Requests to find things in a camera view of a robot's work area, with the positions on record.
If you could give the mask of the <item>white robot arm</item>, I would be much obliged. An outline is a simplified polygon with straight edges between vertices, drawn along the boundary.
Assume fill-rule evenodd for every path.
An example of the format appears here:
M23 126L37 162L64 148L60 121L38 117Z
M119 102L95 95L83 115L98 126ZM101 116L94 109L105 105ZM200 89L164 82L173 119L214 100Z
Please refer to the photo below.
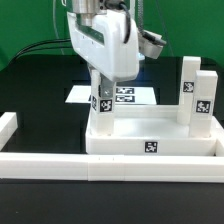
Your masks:
M92 94L114 97L118 82L133 80L139 72L139 54L156 59L166 42L132 19L123 0L62 0L67 9L73 49L99 73Z

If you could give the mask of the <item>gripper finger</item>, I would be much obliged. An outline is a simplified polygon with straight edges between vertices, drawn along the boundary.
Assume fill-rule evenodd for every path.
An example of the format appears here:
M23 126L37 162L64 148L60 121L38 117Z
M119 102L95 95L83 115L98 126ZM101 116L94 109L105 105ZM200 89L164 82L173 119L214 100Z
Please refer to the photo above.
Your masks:
M104 75L100 76L99 96L102 99L111 99L114 96L115 83Z

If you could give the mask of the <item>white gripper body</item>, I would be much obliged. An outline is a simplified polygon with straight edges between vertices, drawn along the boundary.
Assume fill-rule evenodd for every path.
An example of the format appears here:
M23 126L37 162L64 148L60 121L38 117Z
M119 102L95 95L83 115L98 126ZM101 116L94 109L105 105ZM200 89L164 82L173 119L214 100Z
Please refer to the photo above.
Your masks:
M112 82L134 80L139 72L141 52L157 59L163 49L140 36L136 23L131 20L129 41L124 44L126 17L124 13L108 10L92 19L91 28L103 35L100 43L78 28L77 16L68 13L68 25L73 49L96 70Z

